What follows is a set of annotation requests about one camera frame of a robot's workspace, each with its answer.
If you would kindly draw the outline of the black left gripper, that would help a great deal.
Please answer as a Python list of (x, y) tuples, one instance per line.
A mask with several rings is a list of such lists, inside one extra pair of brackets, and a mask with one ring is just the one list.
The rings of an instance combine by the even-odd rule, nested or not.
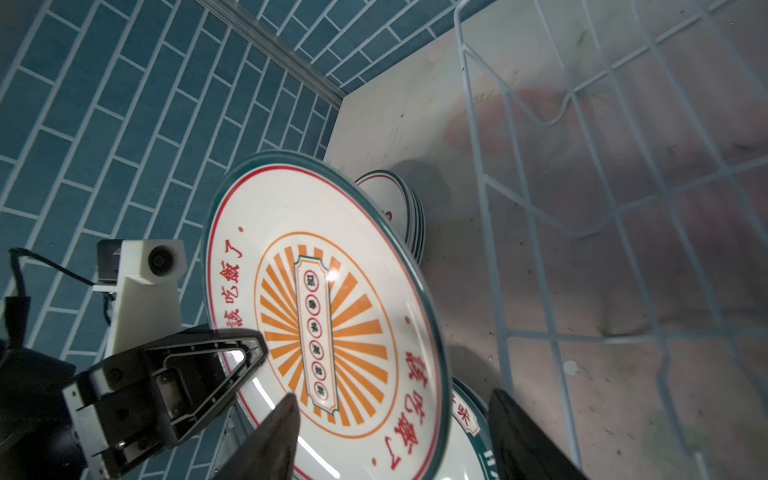
[(203, 430), (266, 361), (264, 336), (195, 327), (88, 370), (26, 348), (31, 299), (4, 299), (1, 477), (123, 477)]

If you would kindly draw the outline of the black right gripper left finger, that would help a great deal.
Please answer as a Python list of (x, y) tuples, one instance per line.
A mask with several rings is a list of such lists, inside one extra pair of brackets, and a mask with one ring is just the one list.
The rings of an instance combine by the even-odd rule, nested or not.
[(213, 478), (291, 479), (299, 429), (296, 396), (287, 394)]

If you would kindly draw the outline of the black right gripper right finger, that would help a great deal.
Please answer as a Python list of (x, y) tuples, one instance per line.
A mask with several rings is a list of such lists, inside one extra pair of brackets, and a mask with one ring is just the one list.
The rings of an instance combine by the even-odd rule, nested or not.
[(500, 479), (587, 479), (502, 389), (491, 393), (488, 423)]

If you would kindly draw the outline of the green rim small plate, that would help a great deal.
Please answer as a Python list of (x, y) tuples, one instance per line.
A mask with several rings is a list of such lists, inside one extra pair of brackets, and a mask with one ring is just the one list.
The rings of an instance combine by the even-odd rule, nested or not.
[(436, 479), (500, 478), (487, 415), (487, 404), (454, 377), (451, 426)]

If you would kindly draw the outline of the red rim small plate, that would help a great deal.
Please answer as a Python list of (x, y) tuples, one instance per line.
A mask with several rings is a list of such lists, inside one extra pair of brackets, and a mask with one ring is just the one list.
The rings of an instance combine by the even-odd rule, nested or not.
[(216, 329), (262, 334), (237, 400), (259, 426), (287, 395), (301, 479), (433, 479), (452, 377), (425, 280), (386, 217), (338, 170), (269, 150), (215, 193), (202, 247)]

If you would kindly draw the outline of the large red character plate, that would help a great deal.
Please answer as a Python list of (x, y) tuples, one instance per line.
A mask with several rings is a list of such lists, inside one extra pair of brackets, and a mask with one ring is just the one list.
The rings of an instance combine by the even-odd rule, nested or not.
[(411, 190), (414, 199), (416, 228), (412, 245), (412, 253), (418, 264), (421, 264), (426, 240), (426, 218), (423, 204), (414, 190)]
[(416, 229), (415, 201), (406, 183), (389, 170), (373, 170), (360, 176), (355, 184), (376, 204), (390, 227), (410, 245)]

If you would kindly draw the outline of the white wire dish rack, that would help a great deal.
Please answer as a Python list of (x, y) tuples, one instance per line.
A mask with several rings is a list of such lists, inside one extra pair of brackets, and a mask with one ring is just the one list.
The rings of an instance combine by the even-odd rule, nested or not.
[[(661, 54), (659, 46), (666, 40), (671, 39), (673, 36), (681, 33), (683, 30), (693, 26), (697, 22), (705, 23), (712, 33), (717, 37), (718, 42), (726, 50), (729, 58), (733, 60), (736, 65), (743, 70), (744, 74), (756, 84), (756, 88), (761, 93), (767, 91), (767, 87), (764, 82), (757, 76), (755, 70), (748, 64), (743, 56), (735, 49), (732, 42), (727, 35), (720, 29), (715, 23), (713, 14), (717, 10), (724, 7), (722, 1), (712, 1), (710, 3), (702, 3), (700, 1), (694, 1), (691, 4), (692, 13), (689, 17), (679, 21), (677, 24), (665, 30), (658, 36), (652, 36), (650, 31), (646, 28), (641, 19), (637, 19), (635, 22), (644, 38), (643, 46), (633, 50), (632, 52), (624, 55), (615, 62), (605, 61), (603, 63), (603, 69), (600, 73), (594, 75), (590, 79), (580, 83), (570, 83), (561, 102), (559, 113), (550, 120), (543, 120), (539, 118), (529, 106), (522, 100), (522, 98), (515, 93), (508, 84), (493, 70), (493, 68), (485, 61), (485, 59), (470, 45), (464, 38), (462, 30), (462, 13), (463, 10), (469, 5), (469, 0), (461, 0), (456, 3), (453, 11), (453, 21), (456, 34), (456, 41), (458, 45), (458, 55), (461, 66), (461, 75), (463, 81), (463, 88), (465, 99), (467, 102), (467, 118), (469, 123), (469, 134), (471, 141), (471, 148), (473, 154), (475, 177), (477, 180), (477, 189), (479, 194), (479, 208), (481, 213), (482, 232), (484, 239), (484, 248), (487, 259), (487, 271), (489, 274), (491, 300), (493, 307), (494, 322), (497, 335), (497, 347), (499, 362), (501, 368), (501, 378), (503, 386), (508, 390), (514, 389), (513, 376), (511, 372), (509, 345), (508, 341), (511, 338), (534, 338), (543, 340), (549, 343), (551, 347), (551, 353), (554, 361), (560, 362), (562, 359), (560, 345), (563, 342), (568, 343), (589, 343), (599, 345), (617, 345), (617, 344), (630, 344), (630, 343), (644, 343), (654, 342), (656, 343), (662, 354), (662, 362), (659, 370), (656, 374), (656, 388), (665, 408), (670, 426), (673, 430), (675, 438), (677, 439), (680, 448), (686, 455), (692, 457), (695, 460), (699, 475), (703, 479), (709, 479), (712, 476), (710, 467), (706, 463), (704, 454), (699, 450), (691, 449), (687, 438), (685, 436), (683, 425), (680, 421), (674, 400), (672, 398), (671, 390), (668, 384), (669, 369), (671, 365), (671, 357), (668, 348), (668, 341), (670, 334), (663, 332), (660, 324), (659, 317), (655, 308), (652, 305), (650, 293), (645, 283), (645, 280), (640, 272), (640, 267), (637, 261), (636, 254), (633, 247), (630, 244), (629, 237), (627, 235), (625, 225), (623, 223), (623, 216), (625, 213), (639, 209), (641, 207), (648, 206), (656, 201), (662, 202), (667, 210), (670, 221), (673, 224), (675, 232), (681, 242), (684, 253), (689, 259), (691, 266), (696, 275), (699, 283), (699, 288), (705, 299), (707, 308), (715, 321), (715, 328), (710, 330), (700, 330), (693, 332), (681, 332), (679, 338), (681, 339), (696, 339), (696, 338), (708, 338), (718, 337), (723, 340), (727, 347), (727, 352), (741, 371), (741, 373), (750, 382), (750, 385), (759, 397), (760, 402), (765, 403), (767, 401), (767, 386), (764, 382), (759, 380), (754, 372), (744, 362), (741, 354), (738, 352), (734, 338), (737, 335), (737, 330), (731, 328), (729, 322), (726, 320), (722, 308), (715, 298), (713, 286), (709, 279), (706, 277), (703, 265), (699, 256), (695, 253), (693, 244), (690, 237), (685, 230), (682, 220), (679, 216), (676, 207), (673, 204), (674, 195), (686, 191), (692, 191), (696, 188), (709, 185), (711, 183), (724, 180), (729, 185), (729, 188), (733, 191), (737, 199), (737, 204), (746, 216), (748, 223), (756, 232), (760, 242), (765, 243), (767, 241), (767, 229), (759, 219), (757, 211), (749, 202), (743, 189), (738, 185), (736, 176), (737, 174), (751, 169), (762, 167), (766, 165), (767, 159), (764, 156), (755, 158), (746, 163), (742, 163), (738, 166), (728, 165), (723, 155), (714, 146), (710, 134), (707, 132), (699, 115), (696, 113), (691, 101), (680, 84), (677, 77), (672, 73), (666, 59)], [(626, 109), (628, 107), (626, 103), (626, 97), (621, 90), (618, 80), (615, 77), (616, 70), (624, 65), (629, 64), (631, 61), (639, 58), (641, 55), (650, 52), (656, 58), (661, 65), (662, 70), (666, 76), (667, 81), (675, 91), (678, 101), (686, 110), (687, 116), (693, 124), (697, 134), (701, 137), (701, 140), (705, 144), (712, 156), (715, 164), (715, 172), (700, 177), (695, 180), (691, 180), (677, 187), (667, 186), (661, 179), (659, 170), (656, 164), (651, 159), (649, 150), (647, 148), (646, 141), (643, 139), (636, 118), (633, 114), (627, 113), (625, 115), (630, 131), (635, 137), (639, 149), (643, 155), (650, 172), (654, 178), (657, 192), (654, 195), (643, 197), (639, 200), (634, 200), (627, 204), (619, 204), (616, 200), (616, 196), (609, 185), (607, 175), (605, 174), (602, 161), (600, 160), (597, 149), (593, 142), (591, 133), (586, 126), (586, 120), (581, 109), (581, 102), (579, 99), (579, 92), (585, 88), (591, 86), (597, 81), (608, 78), (612, 88), (615, 90), (618, 97), (621, 108)], [(513, 190), (503, 182), (497, 180), (493, 176), (487, 174), (484, 170), (483, 153), (480, 140), (480, 132), (477, 120), (476, 102), (474, 99), (471, 79), (470, 68), (476, 66), (481, 69), (485, 74), (491, 77), (491, 79), (497, 84), (501, 91), (502, 105), (504, 108), (504, 118), (507, 132), (512, 142), (514, 158), (518, 171), (518, 180), (520, 183), (519, 190)], [(549, 127), (560, 121), (567, 110), (574, 110), (577, 118), (577, 123), (581, 130), (582, 137), (588, 148), (590, 157), (592, 159), (593, 166), (596, 169), (596, 173), (600, 180), (603, 193), (608, 203), (608, 214), (600, 222), (592, 227), (583, 230), (573, 230), (566, 227), (562, 222), (556, 220), (551, 215), (547, 214), (539, 207), (535, 206), (531, 200), (530, 191), (528, 188), (528, 180), (525, 174), (525, 168), (523, 165), (523, 156), (520, 150), (520, 143), (517, 137), (517, 130), (513, 119), (512, 109), (515, 106), (519, 106), (523, 113), (533, 121), (534, 124), (540, 127)], [(527, 222), (527, 228), (530, 236), (531, 249), (534, 257), (534, 266), (536, 278), (539, 283), (539, 294), (541, 305), (545, 314), (545, 320), (547, 329), (544, 332), (528, 331), (528, 330), (514, 330), (506, 325), (503, 312), (502, 302), (502, 287), (500, 284), (500, 274), (498, 267), (498, 258), (496, 253), (495, 237), (490, 212), (490, 201), (488, 192), (494, 190), (501, 194), (505, 198), (513, 201), (519, 207), (521, 207), (525, 213), (525, 220)], [(601, 229), (612, 223), (615, 225), (619, 237), (622, 249), (629, 262), (629, 267), (634, 276), (635, 282), (639, 289), (639, 293), (651, 322), (651, 331), (648, 334), (637, 335), (618, 335), (610, 337), (589, 337), (583, 335), (562, 335), (557, 333), (555, 327), (555, 317), (551, 308), (551, 292), (546, 273), (543, 265), (543, 256), (541, 253), (541, 247), (538, 237), (538, 221), (544, 221), (550, 227), (559, 231), (561, 234), (576, 238), (583, 239), (589, 236), (595, 235), (601, 231)]]

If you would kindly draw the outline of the aluminium left corner post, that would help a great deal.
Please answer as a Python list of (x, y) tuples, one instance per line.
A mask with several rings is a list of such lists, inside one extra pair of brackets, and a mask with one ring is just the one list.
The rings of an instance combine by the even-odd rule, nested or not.
[(262, 25), (245, 7), (231, 0), (198, 0), (198, 3), (297, 80), (306, 84), (329, 105), (341, 108), (346, 94)]

